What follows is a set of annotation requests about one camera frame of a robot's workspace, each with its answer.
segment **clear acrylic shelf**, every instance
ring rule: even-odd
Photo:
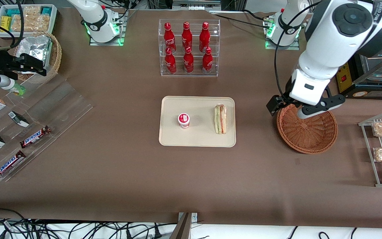
[[[193,38],[192,54],[194,56],[194,71],[186,73],[184,71],[183,56],[185,50],[182,47],[182,31],[183,23],[190,23],[190,30]],[[210,74],[203,74],[203,53],[199,51],[200,32],[203,22],[209,23],[210,43],[212,48],[212,71]],[[170,23],[172,31],[175,34],[176,52],[173,54],[176,59],[176,73],[170,74],[165,63],[165,41],[164,41],[164,24]],[[160,74],[162,76],[171,77],[217,77],[219,74],[219,52],[220,52],[220,20],[178,20],[178,19],[160,19],[159,20],[159,55],[160,55]]]
[[[18,150],[21,150],[26,158],[4,173],[0,181],[9,180],[92,108],[82,95],[58,74],[46,83],[39,83],[39,76],[35,75],[23,82],[22,86],[26,87],[23,96],[9,93],[0,97],[6,103],[6,107],[0,110],[0,136],[6,143],[0,147],[0,167]],[[21,127],[16,124],[8,116],[10,111],[26,118],[29,126]],[[28,147],[21,148],[21,141],[46,125],[51,133]]]

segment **snickers wrapper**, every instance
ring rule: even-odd
[[[5,172],[9,171],[9,168],[15,166],[18,164],[20,161],[22,161],[26,155],[22,151],[18,151],[15,156],[13,156],[8,162],[6,162],[2,167],[0,168],[0,177],[3,175]]]
[[[50,128],[48,128],[48,125],[47,125],[47,126],[43,127],[42,129],[40,129],[38,132],[32,134],[32,136],[30,136],[29,138],[20,142],[20,145],[22,148],[26,148],[27,146],[35,143],[40,138],[42,138],[44,135],[46,135],[47,133],[50,133],[50,132],[51,132],[51,130],[50,130]]]

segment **acrylic bottle rack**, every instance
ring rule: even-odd
[[[192,33],[192,54],[194,56],[194,71],[186,73],[184,71],[183,57],[185,50],[182,46],[183,23],[190,23]],[[203,55],[200,52],[200,32],[203,22],[209,23],[210,43],[212,48],[212,70],[209,74],[203,74]],[[176,73],[170,74],[165,63],[165,41],[164,41],[164,24],[170,23],[173,33],[175,34],[176,52],[173,54],[176,59]],[[220,51],[220,20],[178,20],[178,19],[160,19],[159,20],[159,55],[160,55],[160,73],[162,76],[171,77],[217,77],[219,74],[219,51]]]

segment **sandwich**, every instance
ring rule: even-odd
[[[215,131],[218,134],[226,133],[226,106],[224,105],[215,107]]]

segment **aluminum foil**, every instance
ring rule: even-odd
[[[26,53],[30,56],[40,59],[44,62],[44,68],[49,64],[49,58],[51,56],[52,41],[47,36],[28,37],[23,38],[19,44],[16,56],[20,57],[20,54]],[[35,72],[20,72],[21,74],[35,74]]]

